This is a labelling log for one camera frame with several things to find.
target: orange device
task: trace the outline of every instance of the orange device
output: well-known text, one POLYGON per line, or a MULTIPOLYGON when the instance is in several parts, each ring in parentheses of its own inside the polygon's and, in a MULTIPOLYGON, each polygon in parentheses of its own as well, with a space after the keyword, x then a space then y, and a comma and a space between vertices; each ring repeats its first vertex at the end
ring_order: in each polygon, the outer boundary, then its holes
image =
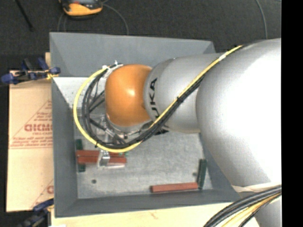
POLYGON ((72 18, 84 19, 98 14, 102 10, 99 0, 59 0, 63 11, 72 18))

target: gray box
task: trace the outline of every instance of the gray box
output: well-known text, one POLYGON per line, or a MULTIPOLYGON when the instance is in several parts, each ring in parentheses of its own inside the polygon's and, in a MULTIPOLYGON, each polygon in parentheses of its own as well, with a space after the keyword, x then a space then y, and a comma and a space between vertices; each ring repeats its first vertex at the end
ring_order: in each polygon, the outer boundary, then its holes
POLYGON ((239 198, 203 148, 199 134, 169 132, 154 136, 129 152, 123 170, 88 166, 84 173, 77 171, 75 139, 82 139, 85 149, 94 149, 72 118, 74 95, 85 78, 115 60, 154 67, 174 57, 213 53, 212 42, 50 33, 50 48, 52 66, 62 70, 52 84, 57 217, 202 205, 239 198), (150 193, 150 185, 195 181, 201 158, 208 160, 203 190, 150 193))

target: orange spherical joint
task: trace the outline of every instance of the orange spherical joint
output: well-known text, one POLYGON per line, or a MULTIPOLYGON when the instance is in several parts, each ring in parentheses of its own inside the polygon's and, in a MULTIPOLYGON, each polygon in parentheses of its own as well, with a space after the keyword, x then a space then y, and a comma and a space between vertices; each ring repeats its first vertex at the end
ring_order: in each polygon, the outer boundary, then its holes
POLYGON ((110 122, 130 127, 150 120, 144 108, 143 89, 151 67, 129 64, 114 70, 105 84, 106 113, 110 122))

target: kuka logo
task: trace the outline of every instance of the kuka logo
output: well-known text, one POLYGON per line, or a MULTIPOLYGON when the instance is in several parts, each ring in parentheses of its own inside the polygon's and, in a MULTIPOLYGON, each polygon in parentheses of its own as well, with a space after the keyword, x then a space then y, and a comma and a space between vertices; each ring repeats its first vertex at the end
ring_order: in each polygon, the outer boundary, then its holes
POLYGON ((151 82, 150 85, 150 89, 153 91, 153 93, 150 93, 150 105, 151 105, 151 109, 155 112, 155 117, 158 118, 159 117, 159 112, 158 109, 156 108, 156 102, 154 101, 155 98, 155 83, 157 81, 158 78, 154 79, 151 82))
POLYGON ((24 130, 27 132, 32 131, 52 131, 53 125, 52 124, 26 124, 24 125, 24 130))

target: black floor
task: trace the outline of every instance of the black floor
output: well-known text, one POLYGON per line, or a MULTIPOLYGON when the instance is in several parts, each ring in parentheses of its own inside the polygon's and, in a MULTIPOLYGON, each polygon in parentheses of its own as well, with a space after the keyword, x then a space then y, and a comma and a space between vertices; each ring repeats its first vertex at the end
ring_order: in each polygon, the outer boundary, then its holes
MULTIPOLYGON (((19 1, 35 31, 29 30, 15 0, 0 0, 0 75, 18 68, 25 57, 35 59, 49 51, 50 31, 126 34, 123 20, 108 7, 92 20, 75 21, 60 19, 57 0, 19 1)), ((213 41, 217 52, 281 37, 279 0, 109 0, 106 4, 124 17, 130 35, 206 39, 213 41)), ((30 213, 5 213, 7 87, 0 87, 0 97, 0 227, 11 227, 30 213)))

